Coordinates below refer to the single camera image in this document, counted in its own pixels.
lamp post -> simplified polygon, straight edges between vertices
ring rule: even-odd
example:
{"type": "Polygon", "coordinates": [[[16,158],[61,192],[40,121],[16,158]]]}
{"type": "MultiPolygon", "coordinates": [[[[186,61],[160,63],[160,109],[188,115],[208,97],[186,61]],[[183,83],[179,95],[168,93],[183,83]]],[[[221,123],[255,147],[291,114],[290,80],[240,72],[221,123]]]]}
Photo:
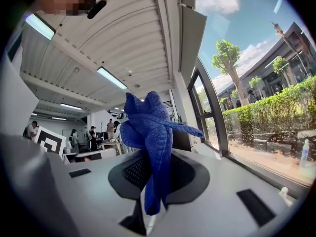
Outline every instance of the lamp post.
{"type": "Polygon", "coordinates": [[[283,33],[282,28],[278,24],[275,24],[273,22],[272,22],[272,24],[273,24],[274,29],[276,29],[277,33],[284,39],[285,43],[292,49],[292,51],[294,53],[296,53],[297,57],[300,59],[300,61],[302,63],[302,66],[303,66],[303,68],[305,70],[306,76],[308,77],[308,73],[307,73],[306,67],[305,67],[305,65],[304,65],[299,53],[296,51],[295,47],[291,44],[289,39],[285,36],[285,34],[283,33]]]}

ceiling light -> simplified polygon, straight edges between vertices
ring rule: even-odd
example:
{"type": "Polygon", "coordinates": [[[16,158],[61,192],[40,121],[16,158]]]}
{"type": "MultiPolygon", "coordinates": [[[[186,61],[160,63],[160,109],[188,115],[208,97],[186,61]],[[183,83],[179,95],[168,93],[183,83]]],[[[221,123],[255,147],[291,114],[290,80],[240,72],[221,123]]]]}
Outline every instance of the ceiling light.
{"type": "Polygon", "coordinates": [[[52,119],[66,120],[65,118],[55,118],[55,117],[52,117],[52,119]]]}
{"type": "Polygon", "coordinates": [[[36,31],[42,34],[47,39],[51,40],[55,35],[55,30],[44,22],[38,15],[31,14],[27,16],[25,22],[32,26],[36,31]]]}
{"type": "Polygon", "coordinates": [[[127,89],[127,86],[122,83],[120,80],[118,80],[117,78],[115,78],[113,75],[111,75],[108,71],[105,70],[105,68],[100,67],[97,72],[102,75],[103,77],[105,77],[107,80],[109,80],[110,82],[112,82],[113,84],[115,84],[117,87],[119,87],[120,89],[127,89]]]}
{"type": "Polygon", "coordinates": [[[76,109],[76,110],[82,110],[82,108],[80,107],[76,107],[76,106],[72,106],[72,105],[66,105],[61,103],[60,106],[64,106],[64,107],[68,107],[68,108],[72,108],[72,109],[76,109]]]}

white bottle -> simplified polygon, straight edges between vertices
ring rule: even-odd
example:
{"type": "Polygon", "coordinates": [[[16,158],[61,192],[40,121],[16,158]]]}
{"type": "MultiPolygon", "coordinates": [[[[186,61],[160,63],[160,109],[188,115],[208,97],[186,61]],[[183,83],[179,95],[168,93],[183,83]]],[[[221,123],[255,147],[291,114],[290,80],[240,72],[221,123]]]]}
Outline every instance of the white bottle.
{"type": "Polygon", "coordinates": [[[300,167],[304,167],[307,164],[307,156],[308,156],[309,149],[310,149],[309,141],[308,139],[306,139],[304,142],[303,150],[302,150],[300,167]]]}

blue cloth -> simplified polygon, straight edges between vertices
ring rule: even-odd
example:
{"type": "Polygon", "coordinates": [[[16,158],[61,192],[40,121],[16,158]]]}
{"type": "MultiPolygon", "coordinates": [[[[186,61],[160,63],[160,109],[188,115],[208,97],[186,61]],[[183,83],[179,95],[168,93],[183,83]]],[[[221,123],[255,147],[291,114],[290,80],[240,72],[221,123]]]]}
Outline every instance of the blue cloth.
{"type": "Polygon", "coordinates": [[[146,149],[150,157],[152,175],[145,190],[145,211],[148,215],[155,215],[160,211],[160,200],[166,207],[165,199],[170,192],[172,130],[198,137],[203,134],[193,127],[170,122],[167,109],[154,91],[148,93],[144,102],[127,93],[124,110],[129,119],[120,129],[124,144],[146,149]]]}

window frame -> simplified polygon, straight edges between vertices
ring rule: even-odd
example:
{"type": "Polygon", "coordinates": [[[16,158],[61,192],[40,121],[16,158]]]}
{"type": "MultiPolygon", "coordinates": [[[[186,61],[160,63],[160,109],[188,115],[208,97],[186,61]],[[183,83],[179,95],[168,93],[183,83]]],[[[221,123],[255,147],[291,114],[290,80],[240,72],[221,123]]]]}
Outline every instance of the window frame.
{"type": "Polygon", "coordinates": [[[197,118],[197,126],[198,128],[203,131],[204,136],[202,138],[202,142],[217,151],[220,156],[225,157],[227,156],[229,152],[229,144],[228,144],[228,137],[226,133],[226,125],[224,121],[223,112],[221,109],[221,106],[219,104],[217,93],[215,91],[215,88],[213,86],[213,83],[211,79],[209,78],[209,75],[207,71],[205,70],[204,66],[196,66],[189,86],[188,86],[189,95],[191,98],[191,102],[193,104],[194,113],[197,118]],[[205,89],[205,94],[208,99],[211,111],[208,113],[203,113],[201,103],[198,99],[198,94],[195,90],[194,84],[196,83],[196,80],[200,78],[202,85],[205,89]],[[217,142],[218,145],[214,145],[211,142],[209,142],[208,139],[208,131],[206,127],[205,119],[207,118],[213,118],[215,123],[215,129],[217,134],[217,142]]]}
{"type": "Polygon", "coordinates": [[[197,126],[201,131],[203,131],[204,135],[206,135],[206,138],[202,138],[201,140],[204,144],[217,151],[221,157],[226,157],[227,159],[233,161],[234,163],[248,170],[252,174],[258,176],[260,179],[276,187],[277,189],[281,190],[283,187],[287,187],[289,189],[288,195],[295,199],[298,199],[299,197],[307,194],[309,187],[296,183],[282,175],[265,169],[262,166],[256,165],[230,152],[224,114],[220,106],[219,99],[213,86],[212,80],[199,58],[197,59],[197,66],[194,68],[190,83],[188,85],[188,92],[192,102],[194,113],[196,115],[197,126]],[[202,112],[202,106],[194,87],[194,84],[198,78],[200,78],[202,82],[207,99],[210,104],[211,112],[209,113],[202,112]],[[205,122],[205,119],[210,117],[214,118],[218,139],[218,147],[207,141],[208,132],[206,124],[203,124],[203,121],[205,122]]]}

